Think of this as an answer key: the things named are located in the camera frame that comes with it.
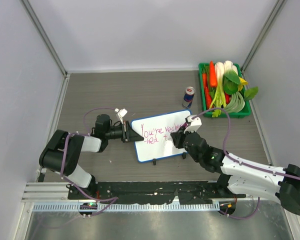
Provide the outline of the magenta capped marker pen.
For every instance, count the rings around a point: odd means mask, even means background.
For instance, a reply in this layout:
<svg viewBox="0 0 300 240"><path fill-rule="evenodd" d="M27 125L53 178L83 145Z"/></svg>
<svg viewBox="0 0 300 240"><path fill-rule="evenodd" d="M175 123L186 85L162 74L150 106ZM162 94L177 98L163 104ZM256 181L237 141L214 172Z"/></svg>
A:
<svg viewBox="0 0 300 240"><path fill-rule="evenodd" d="M182 127L182 128L186 128L187 126L188 126L188 123L185 122L181 127Z"/></svg>

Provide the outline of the blue framed whiteboard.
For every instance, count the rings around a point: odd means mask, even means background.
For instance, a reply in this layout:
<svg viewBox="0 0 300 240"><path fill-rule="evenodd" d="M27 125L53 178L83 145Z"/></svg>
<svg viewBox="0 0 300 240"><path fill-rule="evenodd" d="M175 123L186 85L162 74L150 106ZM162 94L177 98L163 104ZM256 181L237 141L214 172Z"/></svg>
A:
<svg viewBox="0 0 300 240"><path fill-rule="evenodd" d="M185 153L185 149L174 146L171 133L176 132L191 114L190 110L184 109L134 119L131 127L143 137L143 140L134 143L138 162L145 163Z"/></svg>

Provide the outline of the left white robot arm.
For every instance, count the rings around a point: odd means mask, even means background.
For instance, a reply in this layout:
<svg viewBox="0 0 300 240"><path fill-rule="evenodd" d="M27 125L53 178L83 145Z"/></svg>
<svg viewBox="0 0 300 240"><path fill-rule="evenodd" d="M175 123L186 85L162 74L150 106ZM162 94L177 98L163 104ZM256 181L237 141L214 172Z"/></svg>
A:
<svg viewBox="0 0 300 240"><path fill-rule="evenodd" d="M112 120L107 114L96 117L90 135L56 130L39 157L39 165L70 180L79 187L79 194L90 200L97 192L96 178L79 165L82 152L101 153L109 140L123 143L143 141L144 137L132 129L128 121Z"/></svg>

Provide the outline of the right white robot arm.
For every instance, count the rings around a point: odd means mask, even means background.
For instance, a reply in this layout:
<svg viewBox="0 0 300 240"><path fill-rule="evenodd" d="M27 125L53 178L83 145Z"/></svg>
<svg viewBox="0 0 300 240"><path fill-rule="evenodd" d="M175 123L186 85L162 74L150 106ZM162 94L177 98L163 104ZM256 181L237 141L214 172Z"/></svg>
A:
<svg viewBox="0 0 300 240"><path fill-rule="evenodd" d="M271 166L240 158L226 150L208 145L197 132L181 127L170 134L173 145L185 149L206 171L218 173L216 193L251 195L271 200L285 210L300 216L300 167Z"/></svg>

